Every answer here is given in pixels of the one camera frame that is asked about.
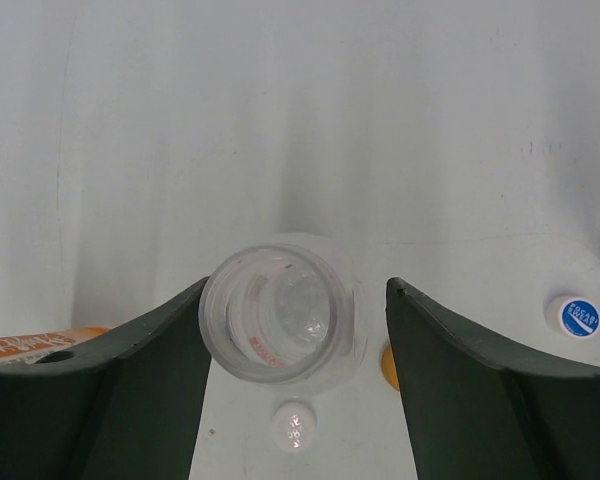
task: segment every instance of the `plastic bottle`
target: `plastic bottle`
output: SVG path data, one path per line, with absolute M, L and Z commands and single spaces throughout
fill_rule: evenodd
M 277 236 L 240 251 L 211 276 L 200 330 L 214 359 L 243 380 L 323 392 L 360 365 L 369 316 L 350 259 L 327 240 Z

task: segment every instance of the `white table surface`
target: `white table surface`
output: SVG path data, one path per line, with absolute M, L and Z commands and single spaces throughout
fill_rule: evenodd
M 212 365 L 192 478 L 416 477 L 394 275 L 600 365 L 543 321 L 600 307 L 600 1 L 0 1 L 0 336 L 118 325 L 289 229 L 363 266 L 368 356 L 296 457 L 284 398 Z

